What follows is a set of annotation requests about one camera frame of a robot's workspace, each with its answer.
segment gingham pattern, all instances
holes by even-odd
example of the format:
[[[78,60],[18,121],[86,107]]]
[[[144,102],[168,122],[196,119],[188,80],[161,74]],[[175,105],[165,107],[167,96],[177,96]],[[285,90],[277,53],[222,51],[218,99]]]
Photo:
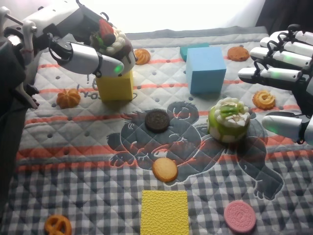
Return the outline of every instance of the gingham pattern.
[[[258,46],[256,42],[266,36],[266,34],[247,34],[145,39],[135,40],[133,45],[149,48],[152,60],[175,60],[179,58],[179,46],[190,43],[209,42],[221,47],[223,54],[227,55],[229,48],[239,44],[251,50]],[[51,63],[55,62],[48,54],[43,54],[40,65]],[[238,81],[238,70],[252,65],[252,60],[248,59],[242,63],[226,61],[226,64],[225,79]],[[216,99],[192,96],[184,86],[142,88],[146,84],[184,83],[184,70],[184,62],[136,66],[134,84],[137,89],[134,93],[137,96],[128,105],[120,105],[119,113],[129,114],[151,108],[166,109],[169,104],[176,101],[193,103],[199,111],[204,111],[225,96],[237,97],[253,107],[251,97],[257,90],[264,88],[261,85],[245,83],[224,84],[221,96]],[[80,84],[80,87],[90,89],[92,79],[90,76],[90,81],[88,77],[86,82],[85,76],[70,73],[62,68],[45,67],[38,71],[35,86],[39,90],[47,91],[56,88],[76,88]],[[284,105],[296,104],[288,91],[267,89],[277,97],[277,106],[284,108]],[[224,154],[217,158],[212,156],[214,158],[212,163],[217,160],[218,162],[208,170],[196,174],[190,167],[190,176],[187,179],[166,185],[158,181],[151,170],[135,166],[109,167],[107,163],[113,154],[107,151],[106,154],[88,152],[92,147],[102,151],[103,146],[108,144],[107,136],[120,133],[125,120],[75,121],[75,118],[114,113],[111,113],[98,98],[92,99],[91,95],[88,96],[86,93],[81,94],[82,100],[78,107],[60,110],[53,105],[56,95],[57,93],[52,92],[36,95],[41,105],[38,110],[29,111],[26,115],[26,126],[18,155],[18,170],[11,181],[9,201],[4,210],[0,234],[43,235],[45,220],[55,213],[70,219],[74,235],[139,234],[141,192],[144,189],[186,190],[191,235],[232,234],[224,222],[223,212],[227,204],[233,200],[244,200],[255,210],[257,217],[255,234],[313,234],[311,146],[290,142],[283,145],[281,143],[284,138],[271,139],[271,144],[266,146],[268,153],[266,166],[269,170],[273,169],[279,173],[283,179],[282,188],[272,200],[261,199],[262,185],[268,182],[256,182],[238,164],[240,159],[227,158],[236,154],[230,149],[217,151]],[[260,122],[265,114],[266,112],[256,113],[255,120]],[[36,121],[50,116],[58,116],[61,119],[52,122]],[[201,116],[194,126],[204,124],[206,119],[207,116]],[[259,136],[260,134],[254,133],[252,136],[266,137]],[[76,148],[75,154],[68,151],[67,148],[70,147]],[[35,168],[25,170],[26,166]]]
[[[285,180],[272,201],[254,196],[255,182],[236,160],[216,163],[171,187],[151,171],[135,167],[69,166],[19,172],[11,182],[1,234],[44,234],[45,220],[55,213],[70,219],[75,235],[140,234],[143,190],[186,190],[191,235],[232,234],[223,213],[233,200],[244,200],[253,207],[254,234],[312,234],[313,162],[299,156],[268,165]]]

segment yellow cube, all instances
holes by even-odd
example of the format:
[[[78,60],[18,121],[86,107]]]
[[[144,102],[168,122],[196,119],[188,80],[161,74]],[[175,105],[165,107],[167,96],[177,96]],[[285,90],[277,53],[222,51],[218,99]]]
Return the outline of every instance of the yellow cube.
[[[108,100],[132,100],[133,99],[133,71],[121,77],[96,78],[96,83],[102,102]]]

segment white background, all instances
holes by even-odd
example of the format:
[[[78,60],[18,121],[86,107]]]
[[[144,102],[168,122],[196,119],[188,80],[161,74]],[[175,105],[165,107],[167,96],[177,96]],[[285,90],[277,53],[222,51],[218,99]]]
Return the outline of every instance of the white background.
[[[0,0],[24,19],[58,0]],[[255,26],[265,0],[81,0],[126,33]]]

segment teal block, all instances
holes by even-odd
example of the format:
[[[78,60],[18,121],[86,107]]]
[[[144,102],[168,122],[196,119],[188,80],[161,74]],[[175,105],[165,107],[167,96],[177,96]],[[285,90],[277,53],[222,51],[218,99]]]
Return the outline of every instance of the teal block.
[[[191,94],[220,93],[226,64],[220,47],[190,48],[186,78]]]
[[[187,47],[181,47],[180,48],[180,55],[182,59],[186,62],[187,60],[187,52],[189,48],[200,48],[200,47],[209,47],[209,43],[200,43],[200,44],[194,44]]]

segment quilted blanket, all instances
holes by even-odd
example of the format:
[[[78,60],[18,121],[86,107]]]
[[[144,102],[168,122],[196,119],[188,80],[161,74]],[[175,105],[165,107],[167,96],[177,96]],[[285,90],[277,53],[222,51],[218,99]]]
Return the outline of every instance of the quilted blanket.
[[[10,183],[1,234],[38,235],[52,214],[66,216],[74,235],[140,234],[143,190],[185,190],[191,235],[232,234],[224,208],[234,200],[256,213],[254,234],[313,234],[313,148],[266,131],[269,111],[253,105],[261,89],[276,96],[274,110],[300,113],[292,93],[243,83],[237,76],[253,61],[233,62],[227,51],[259,46],[263,28],[160,31],[131,34],[134,48],[151,61],[135,66],[134,99],[102,103],[94,75],[59,67],[41,55],[35,86],[37,110],[26,114]],[[179,47],[208,42],[223,51],[227,71],[221,94],[191,95]],[[80,104],[60,109],[63,89],[80,92]],[[235,97],[250,107],[251,125],[243,143],[222,144],[207,133],[208,110],[221,98]],[[171,117],[162,134],[149,132],[146,113],[163,109]],[[175,181],[162,183],[152,163],[175,161]]]

